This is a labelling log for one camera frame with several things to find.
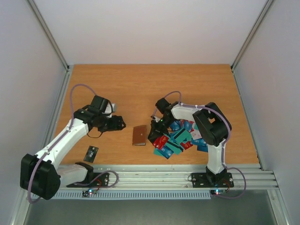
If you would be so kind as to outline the red VIP card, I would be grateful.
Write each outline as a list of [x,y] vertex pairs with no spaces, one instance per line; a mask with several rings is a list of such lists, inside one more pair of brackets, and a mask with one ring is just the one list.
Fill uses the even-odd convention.
[[161,150],[161,149],[165,146],[165,144],[168,142],[168,140],[169,140],[169,137],[163,135],[163,136],[161,136],[161,137],[158,137],[158,138],[154,141],[153,146],[154,146],[155,148]]

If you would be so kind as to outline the brown leather card holder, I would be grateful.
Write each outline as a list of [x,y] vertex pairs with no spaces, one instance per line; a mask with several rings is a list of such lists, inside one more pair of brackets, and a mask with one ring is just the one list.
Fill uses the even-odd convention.
[[145,146],[146,145],[146,125],[140,125],[133,128],[133,146]]

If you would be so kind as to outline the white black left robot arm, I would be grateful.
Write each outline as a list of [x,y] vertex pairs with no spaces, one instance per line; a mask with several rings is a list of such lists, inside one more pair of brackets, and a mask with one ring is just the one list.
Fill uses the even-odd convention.
[[20,187],[28,194],[49,200],[60,187],[88,187],[95,180],[93,167],[77,162],[60,169],[67,153],[89,132],[121,131],[126,127],[122,116],[114,115],[116,106],[108,99],[95,95],[92,102],[76,110],[66,127],[36,154],[26,154],[21,160]]

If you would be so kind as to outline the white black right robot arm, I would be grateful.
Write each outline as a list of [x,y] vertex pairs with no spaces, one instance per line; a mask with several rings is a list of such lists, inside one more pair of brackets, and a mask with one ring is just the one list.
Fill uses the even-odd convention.
[[195,122],[201,137],[208,145],[208,163],[206,179],[213,187],[219,185],[227,173],[225,165],[225,145],[228,142],[232,127],[218,106],[210,102],[207,105],[187,105],[182,102],[169,103],[161,98],[156,108],[162,113],[160,119],[152,116],[148,140],[153,144],[169,134],[169,126],[176,120]]

